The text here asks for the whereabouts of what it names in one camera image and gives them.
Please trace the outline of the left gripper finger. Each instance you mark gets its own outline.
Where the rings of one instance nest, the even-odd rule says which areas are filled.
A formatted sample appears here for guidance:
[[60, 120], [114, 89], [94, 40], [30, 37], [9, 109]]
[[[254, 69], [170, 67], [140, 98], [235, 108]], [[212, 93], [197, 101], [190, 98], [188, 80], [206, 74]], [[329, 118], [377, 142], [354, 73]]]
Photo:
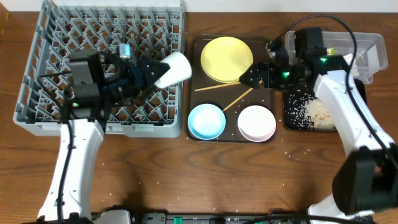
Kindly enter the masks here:
[[137, 94], [136, 98], [151, 98], [153, 94], [160, 90], [161, 88], [158, 88], [156, 85], [145, 86]]
[[156, 60], [140, 59], [139, 68], [147, 86], [152, 86], [170, 70], [170, 65]]

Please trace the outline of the cream plastic cup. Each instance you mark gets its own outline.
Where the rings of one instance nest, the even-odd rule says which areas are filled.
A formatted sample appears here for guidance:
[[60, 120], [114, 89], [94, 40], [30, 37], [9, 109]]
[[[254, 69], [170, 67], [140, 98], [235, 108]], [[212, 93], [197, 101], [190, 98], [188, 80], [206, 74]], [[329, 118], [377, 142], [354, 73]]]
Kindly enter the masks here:
[[192, 67], [181, 52], [173, 52], [160, 61], [170, 68], [155, 82], [157, 88], [165, 88], [191, 78]]

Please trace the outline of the white paper napkin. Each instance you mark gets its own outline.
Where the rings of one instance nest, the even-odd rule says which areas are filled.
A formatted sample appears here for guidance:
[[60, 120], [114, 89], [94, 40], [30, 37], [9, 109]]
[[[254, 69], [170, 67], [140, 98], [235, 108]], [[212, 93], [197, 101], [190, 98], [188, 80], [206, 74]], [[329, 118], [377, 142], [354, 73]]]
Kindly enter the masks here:
[[[346, 60], [346, 63], [348, 65], [350, 65], [354, 56], [353, 56], [353, 54], [346, 54], [343, 56], [343, 58]], [[351, 67], [350, 74], [352, 76], [354, 76], [355, 78], [359, 78], [359, 71], [358, 71], [358, 66], [356, 65], [356, 60], [353, 61], [353, 65]]]

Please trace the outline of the pink bowl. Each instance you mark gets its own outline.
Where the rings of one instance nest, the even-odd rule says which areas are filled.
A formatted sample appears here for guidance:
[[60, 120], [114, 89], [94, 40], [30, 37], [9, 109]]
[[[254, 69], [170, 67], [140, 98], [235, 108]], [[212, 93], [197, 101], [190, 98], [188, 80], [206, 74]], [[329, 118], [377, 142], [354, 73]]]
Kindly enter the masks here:
[[275, 116], [264, 106], [248, 106], [238, 116], [238, 130], [248, 141], [270, 140], [276, 131], [276, 126]]

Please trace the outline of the light blue bowl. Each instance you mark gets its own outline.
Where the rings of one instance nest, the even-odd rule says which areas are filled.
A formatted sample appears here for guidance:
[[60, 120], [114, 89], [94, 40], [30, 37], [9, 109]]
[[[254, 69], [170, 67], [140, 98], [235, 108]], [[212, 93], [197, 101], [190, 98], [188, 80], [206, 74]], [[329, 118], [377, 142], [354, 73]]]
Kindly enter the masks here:
[[188, 115], [188, 130], [197, 139], [209, 141], [216, 139], [226, 127], [223, 111], [214, 104], [200, 104]]

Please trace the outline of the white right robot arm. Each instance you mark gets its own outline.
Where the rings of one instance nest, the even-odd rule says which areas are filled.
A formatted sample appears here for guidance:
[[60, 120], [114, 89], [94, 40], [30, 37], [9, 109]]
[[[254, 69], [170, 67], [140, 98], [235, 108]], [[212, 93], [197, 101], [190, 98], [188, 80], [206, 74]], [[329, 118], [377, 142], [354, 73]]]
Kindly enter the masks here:
[[345, 149], [332, 193], [308, 207], [306, 223], [359, 222], [397, 206], [397, 144], [374, 119], [351, 74], [353, 62], [329, 55], [322, 30], [295, 32], [297, 63], [290, 65], [281, 37], [267, 44], [271, 61], [261, 67], [264, 85], [291, 90], [306, 85], [325, 105]]

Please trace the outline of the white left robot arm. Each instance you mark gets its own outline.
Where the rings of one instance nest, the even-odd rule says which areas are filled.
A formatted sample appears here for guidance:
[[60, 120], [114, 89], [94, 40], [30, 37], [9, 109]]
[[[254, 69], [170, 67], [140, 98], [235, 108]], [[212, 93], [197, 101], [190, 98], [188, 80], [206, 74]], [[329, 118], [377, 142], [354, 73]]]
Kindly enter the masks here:
[[91, 188], [98, 149], [111, 108], [127, 99], [146, 99], [155, 89], [189, 79], [190, 62], [181, 52], [162, 59], [130, 61], [121, 44], [115, 53], [76, 49], [69, 56], [73, 83], [66, 87], [60, 110], [60, 150], [52, 183], [37, 223], [130, 223], [119, 208], [91, 215]]

